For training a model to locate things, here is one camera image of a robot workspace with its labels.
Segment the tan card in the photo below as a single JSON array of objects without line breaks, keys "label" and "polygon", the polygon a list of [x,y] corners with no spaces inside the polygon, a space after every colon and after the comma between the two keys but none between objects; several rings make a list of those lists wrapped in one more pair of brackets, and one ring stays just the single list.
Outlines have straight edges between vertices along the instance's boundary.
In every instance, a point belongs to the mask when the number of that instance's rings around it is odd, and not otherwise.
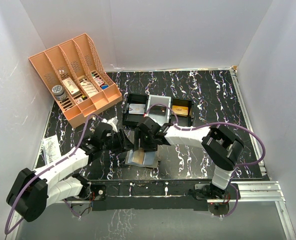
[{"label": "tan card", "polygon": [[133,152],[133,160],[135,164],[142,165],[144,161],[145,152],[142,148]]}]

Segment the grey leather card holder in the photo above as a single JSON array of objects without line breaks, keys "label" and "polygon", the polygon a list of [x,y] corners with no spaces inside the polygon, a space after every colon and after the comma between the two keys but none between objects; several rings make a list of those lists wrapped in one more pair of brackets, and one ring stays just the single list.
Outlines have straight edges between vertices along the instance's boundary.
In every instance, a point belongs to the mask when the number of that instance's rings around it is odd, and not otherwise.
[{"label": "grey leather card holder", "polygon": [[144,152],[142,148],[136,151],[130,150],[126,156],[126,164],[130,166],[157,168],[160,158],[156,151]]}]

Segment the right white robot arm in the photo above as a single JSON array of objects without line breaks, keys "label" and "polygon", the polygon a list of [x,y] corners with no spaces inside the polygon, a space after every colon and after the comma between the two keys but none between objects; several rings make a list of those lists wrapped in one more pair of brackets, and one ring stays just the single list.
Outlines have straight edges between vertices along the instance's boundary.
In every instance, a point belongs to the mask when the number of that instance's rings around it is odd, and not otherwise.
[{"label": "right white robot arm", "polygon": [[243,141],[223,124],[182,127],[178,123],[160,125],[143,117],[135,128],[132,154],[155,152],[161,145],[189,145],[206,151],[215,164],[213,178],[210,184],[192,192],[209,199],[222,199],[228,194],[230,178],[244,149]]}]

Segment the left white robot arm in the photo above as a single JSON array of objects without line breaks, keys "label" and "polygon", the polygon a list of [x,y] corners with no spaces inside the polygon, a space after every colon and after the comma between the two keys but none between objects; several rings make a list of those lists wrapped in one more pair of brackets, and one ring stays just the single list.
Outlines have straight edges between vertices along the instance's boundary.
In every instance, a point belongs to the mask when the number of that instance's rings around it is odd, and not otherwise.
[{"label": "left white robot arm", "polygon": [[6,202],[23,219],[32,222],[57,201],[76,196],[84,200],[90,196],[91,187],[75,171],[89,165],[103,151],[119,154],[133,148],[123,129],[117,129],[112,120],[104,120],[61,159],[35,170],[21,170]]}]

